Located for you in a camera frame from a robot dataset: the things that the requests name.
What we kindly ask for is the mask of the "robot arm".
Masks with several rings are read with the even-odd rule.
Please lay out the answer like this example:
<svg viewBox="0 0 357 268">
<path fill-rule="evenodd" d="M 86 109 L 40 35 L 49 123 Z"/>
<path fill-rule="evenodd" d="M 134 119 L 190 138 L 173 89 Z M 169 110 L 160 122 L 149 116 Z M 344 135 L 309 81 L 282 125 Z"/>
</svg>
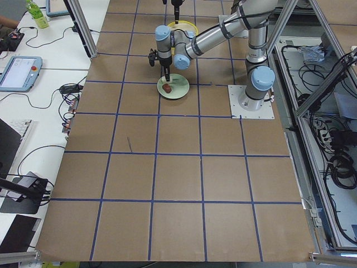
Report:
<svg viewBox="0 0 357 268">
<path fill-rule="evenodd" d="M 159 62 L 162 76 L 157 90 L 167 99 L 182 98 L 189 82 L 170 67 L 186 70 L 194 59 L 228 40 L 245 39 L 246 86 L 238 103 L 246 111 L 261 109 L 276 76 L 268 66 L 268 25 L 278 1 L 234 1 L 231 13 L 218 19 L 217 24 L 195 34 L 182 26 L 158 25 L 155 29 L 156 49 L 148 54 L 150 66 Z"/>
</svg>

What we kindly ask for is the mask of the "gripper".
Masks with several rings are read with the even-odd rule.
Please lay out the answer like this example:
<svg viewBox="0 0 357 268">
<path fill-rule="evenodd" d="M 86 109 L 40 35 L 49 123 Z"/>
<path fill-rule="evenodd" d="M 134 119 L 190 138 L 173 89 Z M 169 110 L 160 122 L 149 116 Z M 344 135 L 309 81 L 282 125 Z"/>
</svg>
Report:
<svg viewBox="0 0 357 268">
<path fill-rule="evenodd" d="M 175 24 L 178 24 L 180 20 L 180 6 L 185 0 L 162 0 L 162 3 L 167 4 L 168 1 L 174 6 Z"/>
<path fill-rule="evenodd" d="M 172 54 L 171 50 L 168 51 L 157 51 L 150 49 L 148 54 L 148 60 L 150 66 L 155 65 L 155 61 L 159 61 L 160 65 L 163 66 L 163 82 L 166 84 L 170 84 L 171 82 L 171 74 L 170 74 L 170 66 L 172 64 Z"/>
</svg>

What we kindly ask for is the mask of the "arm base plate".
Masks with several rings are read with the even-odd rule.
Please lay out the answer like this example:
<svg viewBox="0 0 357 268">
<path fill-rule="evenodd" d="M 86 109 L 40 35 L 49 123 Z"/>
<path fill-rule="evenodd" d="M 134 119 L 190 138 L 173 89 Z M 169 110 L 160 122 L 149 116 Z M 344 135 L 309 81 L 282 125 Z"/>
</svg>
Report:
<svg viewBox="0 0 357 268">
<path fill-rule="evenodd" d="M 228 85 L 231 117 L 233 119 L 274 119 L 272 102 L 267 92 L 263 99 L 252 100 L 245 92 L 245 85 Z"/>
<path fill-rule="evenodd" d="M 245 28 L 242 19 L 239 19 L 235 14 L 232 16 L 219 15 L 219 28 L 226 39 L 248 38 L 248 30 Z"/>
</svg>

